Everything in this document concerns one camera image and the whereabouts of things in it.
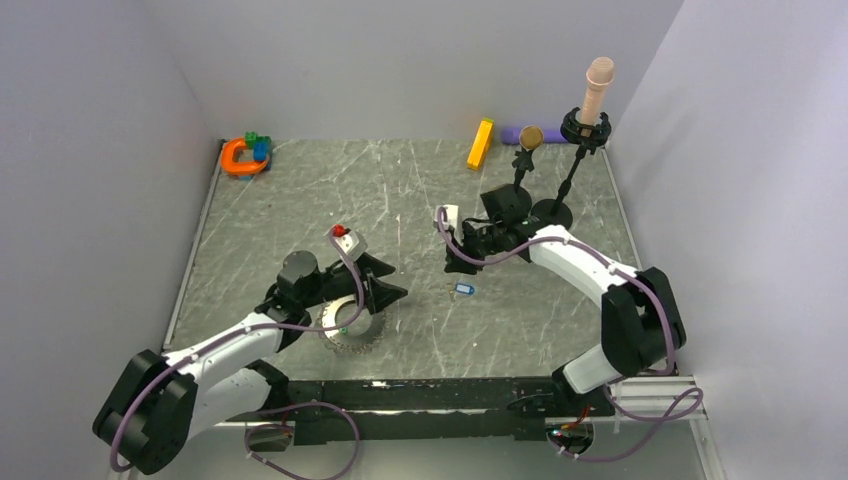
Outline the blue key tag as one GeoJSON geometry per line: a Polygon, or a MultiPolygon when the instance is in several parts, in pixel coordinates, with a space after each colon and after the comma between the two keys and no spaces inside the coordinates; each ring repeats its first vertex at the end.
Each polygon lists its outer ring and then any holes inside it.
{"type": "Polygon", "coordinates": [[[473,285],[463,282],[455,282],[448,285],[448,291],[452,297],[456,295],[471,296],[476,289],[473,285]]]}

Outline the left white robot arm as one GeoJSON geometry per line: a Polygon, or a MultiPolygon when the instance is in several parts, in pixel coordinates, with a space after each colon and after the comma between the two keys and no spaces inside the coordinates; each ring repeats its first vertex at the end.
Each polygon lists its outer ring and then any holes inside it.
{"type": "Polygon", "coordinates": [[[309,251],[288,255],[264,299],[243,320],[191,347],[133,356],[93,422],[116,472],[153,474],[189,439],[254,412],[264,420],[297,408],[289,379],[267,357],[313,331],[310,308],[353,300],[355,314],[383,312],[407,296],[384,282],[393,266],[368,253],[320,268],[309,251]]]}

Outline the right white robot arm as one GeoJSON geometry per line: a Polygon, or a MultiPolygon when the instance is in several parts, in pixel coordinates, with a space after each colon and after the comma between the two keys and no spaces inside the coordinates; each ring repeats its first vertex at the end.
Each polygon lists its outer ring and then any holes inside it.
{"type": "Polygon", "coordinates": [[[618,262],[575,237],[548,216],[537,216],[510,184],[482,194],[487,216],[463,217],[456,205],[440,205],[434,225],[446,245],[448,272],[472,275],[518,256],[577,288],[600,310],[600,338],[552,374],[553,406],[572,416],[591,392],[648,372],[666,361],[672,372],[686,343],[667,275],[618,262]]]}

